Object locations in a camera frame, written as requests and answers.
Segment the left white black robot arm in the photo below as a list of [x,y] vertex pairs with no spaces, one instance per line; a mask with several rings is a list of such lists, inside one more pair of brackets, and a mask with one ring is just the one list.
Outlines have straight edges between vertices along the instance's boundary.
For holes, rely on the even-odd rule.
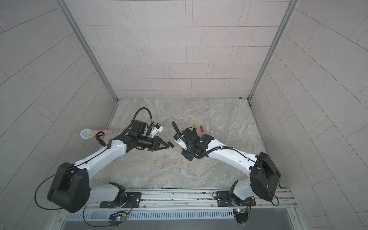
[[102,149],[75,163],[61,164],[56,173],[50,176],[53,181],[47,194],[48,201],[57,205],[58,210],[64,209],[69,213],[75,213],[89,203],[115,202],[123,206],[126,196],[122,185],[109,183],[106,186],[91,186],[90,180],[132,149],[152,152],[168,149],[168,143],[152,134],[154,127],[152,120],[146,123],[134,118],[121,134],[108,143],[97,136]]

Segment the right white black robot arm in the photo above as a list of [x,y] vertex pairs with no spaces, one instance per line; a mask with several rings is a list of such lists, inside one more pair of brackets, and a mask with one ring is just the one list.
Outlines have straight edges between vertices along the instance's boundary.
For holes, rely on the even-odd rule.
[[207,134],[200,137],[195,128],[180,131],[174,121],[172,126],[176,132],[174,139],[182,147],[182,155],[187,160],[213,158],[238,169],[248,177],[243,181],[235,181],[231,186],[227,200],[233,205],[245,206],[246,200],[252,196],[269,202],[277,197],[275,192],[281,173],[268,154],[246,153]]

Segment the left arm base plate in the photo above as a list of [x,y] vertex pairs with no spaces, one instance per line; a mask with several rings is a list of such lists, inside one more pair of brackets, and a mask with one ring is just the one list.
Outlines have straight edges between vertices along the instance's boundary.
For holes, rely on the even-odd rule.
[[115,200],[108,202],[104,201],[100,203],[99,208],[101,209],[121,209],[121,208],[138,208],[140,205],[142,193],[131,192],[131,193],[120,193]]

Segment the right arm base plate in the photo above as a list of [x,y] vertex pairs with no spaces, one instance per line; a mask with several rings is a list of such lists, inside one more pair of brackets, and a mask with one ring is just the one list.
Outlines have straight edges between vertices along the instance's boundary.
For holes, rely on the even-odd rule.
[[229,191],[216,191],[212,193],[219,207],[255,207],[255,198],[248,197],[246,200],[239,200],[235,197],[231,198]]

